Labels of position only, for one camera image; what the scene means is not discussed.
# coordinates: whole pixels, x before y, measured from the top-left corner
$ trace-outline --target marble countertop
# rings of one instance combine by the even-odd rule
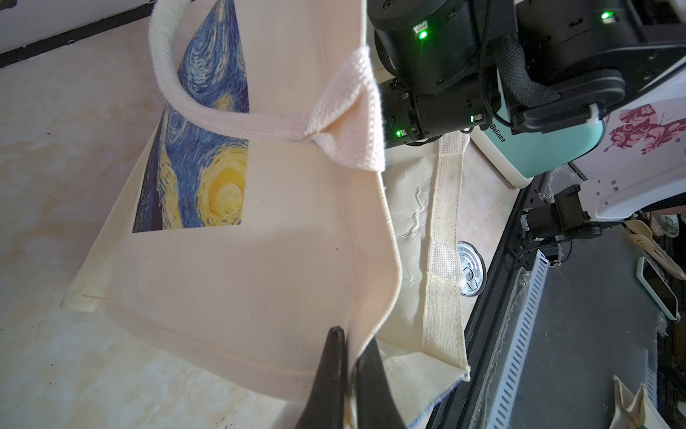
[[[299,416],[59,307],[165,103],[146,32],[144,19],[0,69],[0,427],[278,428]],[[463,183],[460,239],[489,265],[517,191],[472,145]],[[473,305],[463,300],[465,322]]]

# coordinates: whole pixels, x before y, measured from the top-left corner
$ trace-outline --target cable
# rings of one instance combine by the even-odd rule
[[[515,267],[519,268],[519,267],[517,266],[517,262],[521,259],[521,257],[523,257],[524,255],[526,255],[526,254],[529,253],[530,251],[537,251],[537,250],[539,250],[540,248],[544,248],[544,247],[548,247],[548,246],[552,246],[552,245],[553,245],[553,244],[548,243],[548,244],[541,244],[540,246],[525,248],[524,250],[522,250],[521,252],[519,252],[519,254],[517,255],[517,257],[514,259],[514,262],[512,263],[512,268],[510,268],[510,270],[512,270],[512,269],[515,268]]]
[[[509,127],[511,129],[516,129],[514,125],[506,121],[505,119],[501,118],[500,115],[498,115],[495,111],[493,111],[493,107],[490,106],[490,103],[486,101],[486,96],[484,92],[484,83],[485,83],[485,74],[484,74],[484,59],[486,57],[486,45],[488,44],[486,42],[486,35],[488,34],[488,24],[490,23],[490,3],[491,0],[486,0],[486,16],[484,18],[484,31],[481,36],[481,52],[479,54],[479,92],[481,93],[481,101],[484,103],[484,107],[486,107],[486,110],[488,111],[488,114],[491,117],[494,117],[498,122],[503,124],[506,127]]]
[[[567,260],[568,260],[569,257],[571,256],[571,245],[572,245],[572,244],[574,244],[574,240],[570,240],[570,241],[569,241],[569,250],[567,251],[567,256],[565,256],[565,258],[564,258],[563,260],[560,261],[560,264],[563,264],[563,263],[567,262]]]
[[[428,139],[426,139],[426,140],[424,140],[424,141],[413,141],[413,142],[411,142],[411,143],[405,143],[405,144],[408,145],[408,146],[415,146],[415,147],[416,147],[416,146],[425,145],[426,143],[433,143],[433,142],[435,142],[436,140],[438,140],[438,139],[441,138],[441,137],[443,137],[443,134],[441,134],[441,135],[435,135],[435,136],[433,136],[433,137],[429,137]]]
[[[381,65],[383,65],[383,68],[397,78],[398,71],[395,69],[395,67],[393,67],[393,63],[390,61],[386,47],[383,46],[383,43],[381,42],[376,30],[374,30],[374,45],[377,48],[377,54],[379,54],[379,59],[381,61]]]

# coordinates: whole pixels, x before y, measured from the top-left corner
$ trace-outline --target butterfly pattern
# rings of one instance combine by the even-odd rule
[[[657,113],[650,104],[620,111],[619,120],[624,125],[610,131],[612,144],[603,152],[612,147],[627,150],[644,143],[641,153],[647,154],[686,131],[686,118],[660,124]]]

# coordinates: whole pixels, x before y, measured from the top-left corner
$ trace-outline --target canvas tote bag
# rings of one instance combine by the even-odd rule
[[[403,420],[414,426],[460,381],[469,381],[458,247],[462,162],[469,136],[444,135],[397,148],[386,195],[403,264],[402,286],[377,332],[388,384]]]
[[[344,328],[351,370],[400,288],[365,5],[218,0],[176,70],[188,4],[156,4],[150,47],[169,104],[62,304],[305,401],[328,329]],[[456,299],[426,296],[431,308]],[[408,424],[466,373],[454,313],[429,314],[419,343],[399,340],[402,325],[379,332]],[[450,339],[431,345],[442,329]]]

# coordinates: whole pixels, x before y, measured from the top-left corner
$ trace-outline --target cream fabric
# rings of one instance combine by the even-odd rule
[[[307,399],[331,326],[348,335],[350,370],[378,332],[396,405],[407,424],[416,422],[469,376],[455,277],[461,269],[434,255],[432,266],[453,275],[431,270],[424,283],[426,265],[412,265],[399,290],[378,173],[383,141],[363,46],[365,5],[236,0],[249,115],[214,111],[178,92],[168,44],[186,5],[156,5],[156,72],[187,119],[249,139],[241,224],[131,233],[151,140],[65,305],[95,296],[87,308],[104,302],[105,313],[135,336],[249,389],[298,402]],[[440,144],[435,194],[445,203],[434,198],[430,235],[444,250],[456,248],[467,141],[449,135]],[[433,169],[430,156],[418,162]],[[426,180],[421,198],[428,204],[431,175]],[[414,192],[404,185],[390,179],[389,192]],[[412,234],[423,237],[423,225]],[[427,241],[412,248],[399,241],[406,254],[427,255]]]
[[[174,68],[172,41],[190,3],[191,0],[158,0],[150,19],[150,53],[157,82],[167,101],[183,117],[219,135],[240,138],[277,137],[285,141],[311,139],[324,153],[341,165],[376,172],[383,170],[381,103],[368,46],[356,46],[346,55],[343,63],[334,65],[335,74],[310,113],[248,114],[219,111],[193,100],[181,87]],[[323,6],[320,5],[317,8],[323,11],[320,18],[324,21],[333,18],[332,15],[327,16],[327,12],[337,12],[337,9],[340,9],[340,7],[332,8],[331,6],[331,2],[325,2]],[[345,17],[350,16],[350,13],[346,10],[341,12],[344,13],[342,21],[346,21]],[[305,23],[302,17],[292,14],[285,18],[293,18],[299,23]],[[355,24],[355,27],[361,27],[364,31],[364,26],[360,25],[360,22]],[[331,38],[330,43],[345,46],[346,43],[343,40],[351,39],[353,34],[350,31],[347,31],[347,34],[336,34],[338,30],[336,25],[329,28],[332,29],[328,31],[333,33],[332,38],[336,36],[343,38],[342,40]],[[310,32],[304,37],[313,36],[315,34]],[[295,59],[298,58],[292,50],[289,50],[289,53]],[[274,81],[277,78],[280,76],[275,74],[272,83],[276,83]]]
[[[641,384],[633,395],[616,375],[612,376],[615,387],[615,415],[610,429],[668,429],[669,426],[648,399],[646,387]]]
[[[430,412],[458,380],[469,380],[460,289],[465,281],[457,255],[462,161],[469,136],[454,132],[395,160],[402,172],[387,171],[386,193],[403,261],[398,301],[377,338],[393,398],[407,424]],[[436,165],[435,178],[431,172]],[[433,195],[431,182],[434,179]],[[411,213],[403,209],[413,207]],[[431,202],[429,227],[424,220]]]

